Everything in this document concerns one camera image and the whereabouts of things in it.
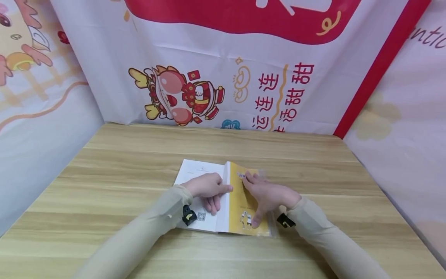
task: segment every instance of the arm sleeve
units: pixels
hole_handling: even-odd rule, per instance
[[[322,254],[339,279],[390,279],[375,260],[327,220],[313,201],[302,197],[287,216],[296,223],[299,235]]]
[[[175,228],[192,195],[175,185],[155,204],[109,238],[72,279],[125,279],[160,236]]]

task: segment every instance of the qr code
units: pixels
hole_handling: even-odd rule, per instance
[[[206,219],[206,213],[198,212],[197,221],[204,221]]]

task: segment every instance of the wood grain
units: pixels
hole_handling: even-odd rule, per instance
[[[322,207],[393,279],[446,278],[344,143],[331,136],[106,124],[0,239],[0,278],[69,278],[172,186],[184,158],[262,168]],[[172,230],[131,274],[336,278],[294,230],[278,238]]]

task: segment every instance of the white banner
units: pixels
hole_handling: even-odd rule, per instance
[[[52,1],[105,121],[324,134],[408,2]]]

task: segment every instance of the booklet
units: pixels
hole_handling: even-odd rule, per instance
[[[212,216],[203,207],[200,198],[194,198],[190,209],[197,214],[197,220],[189,226],[180,221],[177,228],[213,233],[272,236],[267,220],[263,220],[257,229],[252,228],[252,219],[257,210],[257,201],[243,186],[242,177],[244,177],[246,171],[259,174],[259,170],[247,169],[233,162],[219,165],[184,159],[175,184],[185,183],[205,173],[216,172],[222,177],[223,183],[232,185],[234,190],[221,196],[221,207],[215,216]]]

